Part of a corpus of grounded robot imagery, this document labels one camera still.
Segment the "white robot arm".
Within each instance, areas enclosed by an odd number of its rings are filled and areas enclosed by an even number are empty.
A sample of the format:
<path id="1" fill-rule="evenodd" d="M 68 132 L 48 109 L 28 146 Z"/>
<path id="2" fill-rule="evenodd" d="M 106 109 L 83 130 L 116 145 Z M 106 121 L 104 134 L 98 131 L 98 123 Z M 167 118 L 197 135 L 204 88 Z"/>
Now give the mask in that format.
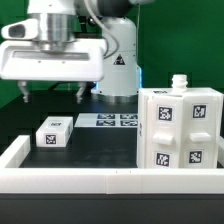
<path id="1" fill-rule="evenodd" d="M 77 82 L 81 99 L 130 102 L 141 87 L 137 29 L 125 15 L 153 0 L 29 0 L 28 18 L 2 28 L 0 78 L 16 80 L 25 99 L 31 81 Z"/>

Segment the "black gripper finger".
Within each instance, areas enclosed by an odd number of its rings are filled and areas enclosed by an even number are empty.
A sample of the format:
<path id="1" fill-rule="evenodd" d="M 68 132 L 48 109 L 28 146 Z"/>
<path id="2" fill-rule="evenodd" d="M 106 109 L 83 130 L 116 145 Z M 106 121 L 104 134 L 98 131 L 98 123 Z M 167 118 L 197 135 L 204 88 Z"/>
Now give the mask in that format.
<path id="1" fill-rule="evenodd" d="M 27 87 L 27 82 L 26 81 L 19 81 L 17 83 L 19 90 L 21 91 L 21 93 L 23 94 L 23 101 L 25 103 L 29 102 L 29 97 L 30 97 L 30 92 L 28 90 Z"/>
<path id="2" fill-rule="evenodd" d="M 76 100 L 77 100 L 77 103 L 80 104 L 81 101 L 82 101 L 82 95 L 86 89 L 86 86 L 87 86 L 87 83 L 86 82 L 79 82 L 78 83 L 78 91 L 76 93 Z"/>

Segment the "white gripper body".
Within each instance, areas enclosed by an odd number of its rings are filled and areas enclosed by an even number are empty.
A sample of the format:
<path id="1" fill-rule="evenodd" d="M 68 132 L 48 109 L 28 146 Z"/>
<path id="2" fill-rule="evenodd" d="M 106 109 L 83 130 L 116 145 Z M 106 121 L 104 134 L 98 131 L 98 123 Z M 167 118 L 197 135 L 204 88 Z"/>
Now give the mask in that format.
<path id="1" fill-rule="evenodd" d="M 43 52 L 33 41 L 0 45 L 0 77 L 21 81 L 100 81 L 106 41 L 77 39 L 63 52 Z"/>

